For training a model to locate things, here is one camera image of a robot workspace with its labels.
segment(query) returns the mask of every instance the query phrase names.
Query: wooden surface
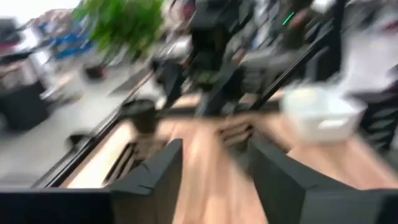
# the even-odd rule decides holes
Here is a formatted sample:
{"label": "wooden surface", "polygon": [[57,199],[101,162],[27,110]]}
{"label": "wooden surface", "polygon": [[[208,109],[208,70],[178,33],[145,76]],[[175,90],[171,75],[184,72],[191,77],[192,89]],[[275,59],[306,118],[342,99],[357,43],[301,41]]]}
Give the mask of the wooden surface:
{"label": "wooden surface", "polygon": [[[175,106],[195,104],[186,96]],[[359,137],[327,146],[301,142],[281,114],[247,114],[225,119],[165,119],[159,138],[183,139],[183,175],[174,223],[267,223],[252,180],[229,157],[217,130],[241,121],[268,132],[289,149],[288,156],[358,189],[397,188],[396,174]],[[67,188],[102,187],[127,142],[133,125],[122,122],[108,134],[63,184]]]}

